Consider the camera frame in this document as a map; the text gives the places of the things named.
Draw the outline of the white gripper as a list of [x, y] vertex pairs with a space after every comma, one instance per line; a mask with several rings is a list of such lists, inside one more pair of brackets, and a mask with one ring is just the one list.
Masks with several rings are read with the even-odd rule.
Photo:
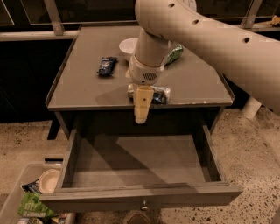
[[126, 71], [125, 77], [131, 78], [135, 84], [141, 85], [134, 88], [133, 94], [136, 123], [143, 124], [146, 122], [154, 94], [151, 85], [158, 81], [164, 70], [164, 66], [150, 67], [142, 64], [135, 55], [130, 58], [129, 69]]

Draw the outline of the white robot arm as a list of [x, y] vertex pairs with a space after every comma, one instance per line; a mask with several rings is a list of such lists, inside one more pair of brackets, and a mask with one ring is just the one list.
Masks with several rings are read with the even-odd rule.
[[280, 42], [204, 17], [181, 0], [136, 0], [141, 26], [128, 74], [136, 122], [145, 123], [152, 86], [174, 43], [186, 47], [273, 112], [280, 112]]

